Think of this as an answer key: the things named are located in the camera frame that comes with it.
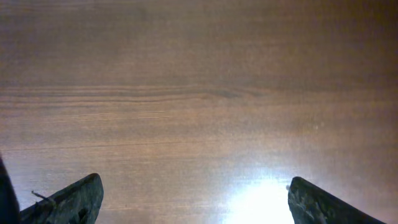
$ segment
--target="wood grain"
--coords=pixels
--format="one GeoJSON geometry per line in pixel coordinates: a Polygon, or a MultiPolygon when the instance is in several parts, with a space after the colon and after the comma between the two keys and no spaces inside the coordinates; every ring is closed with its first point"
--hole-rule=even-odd
{"type": "Polygon", "coordinates": [[[397,9],[0,1],[0,150],[21,209],[97,172],[97,223],[292,223],[271,218],[299,175],[397,223],[397,9]]]}

